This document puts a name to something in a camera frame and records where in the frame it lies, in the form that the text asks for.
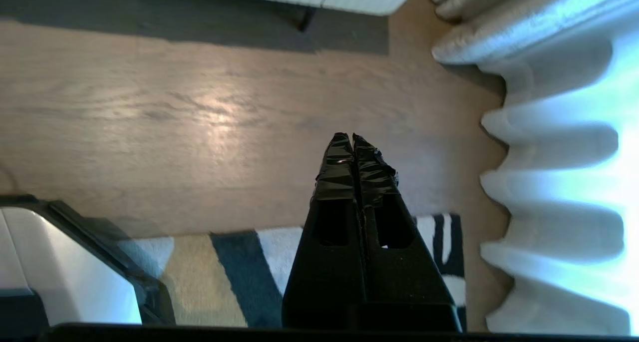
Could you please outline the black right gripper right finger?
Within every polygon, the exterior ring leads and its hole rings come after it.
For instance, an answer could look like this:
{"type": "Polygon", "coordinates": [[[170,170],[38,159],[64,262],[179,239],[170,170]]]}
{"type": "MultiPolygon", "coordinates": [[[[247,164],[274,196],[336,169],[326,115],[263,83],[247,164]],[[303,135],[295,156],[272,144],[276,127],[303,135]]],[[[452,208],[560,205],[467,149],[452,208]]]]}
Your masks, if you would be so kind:
{"type": "Polygon", "coordinates": [[[381,151],[353,135],[363,213],[366,301],[371,331],[460,331],[457,308],[381,151]]]}

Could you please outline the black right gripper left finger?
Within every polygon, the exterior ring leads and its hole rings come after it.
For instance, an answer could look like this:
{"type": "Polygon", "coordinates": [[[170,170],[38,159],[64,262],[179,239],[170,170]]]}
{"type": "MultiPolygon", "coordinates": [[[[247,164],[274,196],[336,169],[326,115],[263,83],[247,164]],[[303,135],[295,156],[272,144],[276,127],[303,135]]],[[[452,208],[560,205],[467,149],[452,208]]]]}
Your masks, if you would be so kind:
{"type": "Polygon", "coordinates": [[[285,289],[285,328],[356,328],[366,292],[353,167],[349,136],[336,133],[321,160],[285,289]]]}

